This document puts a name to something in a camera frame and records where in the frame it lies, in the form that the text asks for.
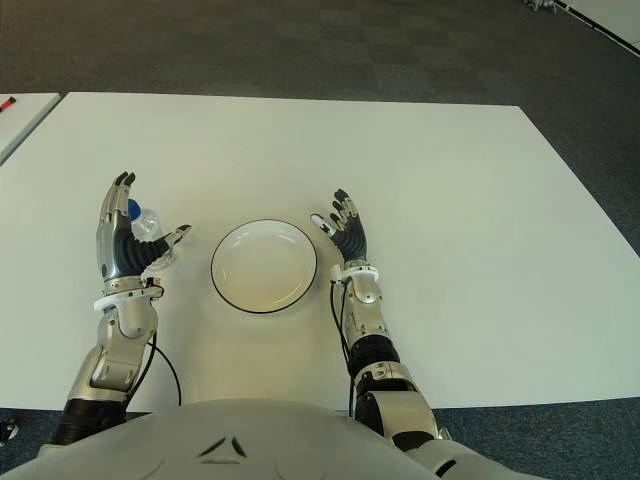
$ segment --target robot finger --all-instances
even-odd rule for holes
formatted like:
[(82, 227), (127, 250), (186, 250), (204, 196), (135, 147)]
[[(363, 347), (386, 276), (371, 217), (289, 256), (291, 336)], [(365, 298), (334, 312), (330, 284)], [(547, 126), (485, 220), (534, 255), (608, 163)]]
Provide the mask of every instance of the robot finger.
[(316, 225), (318, 228), (320, 228), (320, 230), (326, 233), (329, 238), (333, 237), (336, 234), (336, 228), (329, 222), (327, 222), (321, 215), (314, 213), (313, 215), (311, 215), (310, 219), (311, 222), (313, 222), (314, 225)]

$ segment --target white plate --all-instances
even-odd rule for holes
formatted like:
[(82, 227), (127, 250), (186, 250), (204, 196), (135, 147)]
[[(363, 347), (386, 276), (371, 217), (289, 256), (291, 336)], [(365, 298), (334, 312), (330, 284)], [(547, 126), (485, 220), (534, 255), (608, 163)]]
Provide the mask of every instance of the white plate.
[(316, 274), (316, 251), (297, 227), (278, 220), (239, 226), (222, 239), (211, 260), (218, 293), (234, 307), (271, 313), (302, 297)]

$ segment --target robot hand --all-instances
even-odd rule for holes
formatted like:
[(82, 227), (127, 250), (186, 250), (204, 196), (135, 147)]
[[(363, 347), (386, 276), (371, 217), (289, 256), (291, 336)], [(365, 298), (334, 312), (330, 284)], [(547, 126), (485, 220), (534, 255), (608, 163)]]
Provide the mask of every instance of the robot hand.
[(333, 206), (340, 214), (340, 216), (331, 214), (335, 227), (317, 213), (311, 215), (311, 221), (320, 227), (338, 247), (345, 263), (351, 260), (366, 261), (367, 239), (358, 210), (344, 190), (338, 190), (334, 197), (337, 201), (333, 202)]
[(135, 179), (134, 173), (122, 173), (114, 180), (102, 203), (96, 242), (98, 268), (105, 282), (141, 275), (145, 268), (191, 230), (190, 225), (183, 225), (154, 242), (136, 240), (131, 232), (131, 218), (127, 208), (129, 189)]

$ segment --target red marker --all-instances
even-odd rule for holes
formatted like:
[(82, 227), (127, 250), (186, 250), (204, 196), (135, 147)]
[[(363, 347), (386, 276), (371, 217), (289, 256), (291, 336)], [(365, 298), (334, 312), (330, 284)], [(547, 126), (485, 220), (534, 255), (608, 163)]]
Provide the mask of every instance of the red marker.
[(2, 102), (2, 105), (0, 105), (0, 112), (4, 112), (7, 108), (9, 108), (11, 105), (13, 105), (16, 102), (17, 102), (16, 97), (9, 97), (4, 102)]

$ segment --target black arm joint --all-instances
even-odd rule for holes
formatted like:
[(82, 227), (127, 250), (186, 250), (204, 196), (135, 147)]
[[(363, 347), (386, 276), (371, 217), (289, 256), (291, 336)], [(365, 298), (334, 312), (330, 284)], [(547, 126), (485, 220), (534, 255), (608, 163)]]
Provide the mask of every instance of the black arm joint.
[(125, 421), (125, 404), (74, 398), (67, 402), (51, 443), (70, 445)]

